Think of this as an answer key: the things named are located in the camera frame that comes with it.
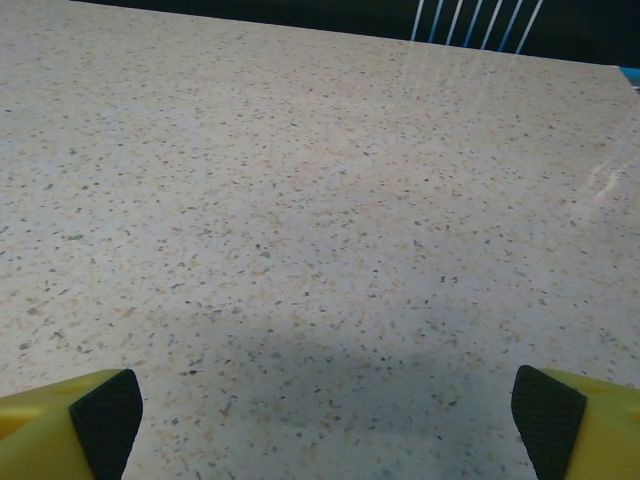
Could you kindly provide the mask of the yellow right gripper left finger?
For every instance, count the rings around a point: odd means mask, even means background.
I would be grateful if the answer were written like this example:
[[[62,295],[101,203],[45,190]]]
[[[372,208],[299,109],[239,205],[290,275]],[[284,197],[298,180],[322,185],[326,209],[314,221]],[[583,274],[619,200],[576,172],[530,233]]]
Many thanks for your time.
[[[143,415],[131,369],[107,369],[1,399],[1,477],[120,479]]]

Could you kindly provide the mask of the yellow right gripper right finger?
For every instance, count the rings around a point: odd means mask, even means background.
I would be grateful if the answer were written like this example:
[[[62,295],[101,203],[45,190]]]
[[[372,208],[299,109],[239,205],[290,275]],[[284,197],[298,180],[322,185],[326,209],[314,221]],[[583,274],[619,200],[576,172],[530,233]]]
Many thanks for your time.
[[[523,365],[511,413],[537,478],[639,478],[637,389]]]

